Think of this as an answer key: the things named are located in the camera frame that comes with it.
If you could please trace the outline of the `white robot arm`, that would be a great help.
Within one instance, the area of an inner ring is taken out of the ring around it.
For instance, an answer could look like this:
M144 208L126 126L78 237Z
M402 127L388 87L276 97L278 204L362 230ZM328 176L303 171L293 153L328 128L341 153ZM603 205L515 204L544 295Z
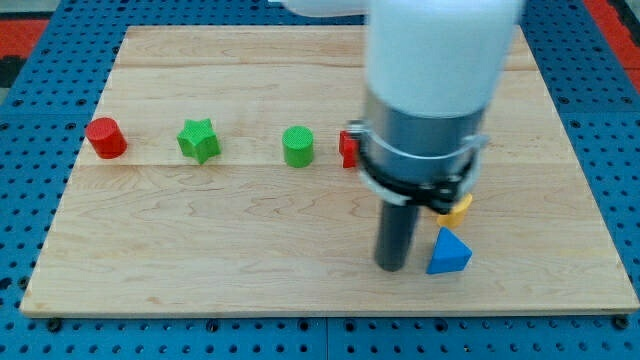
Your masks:
M386 202L447 214L480 172L483 114L523 0L282 0L306 17L365 15L366 102L349 126Z

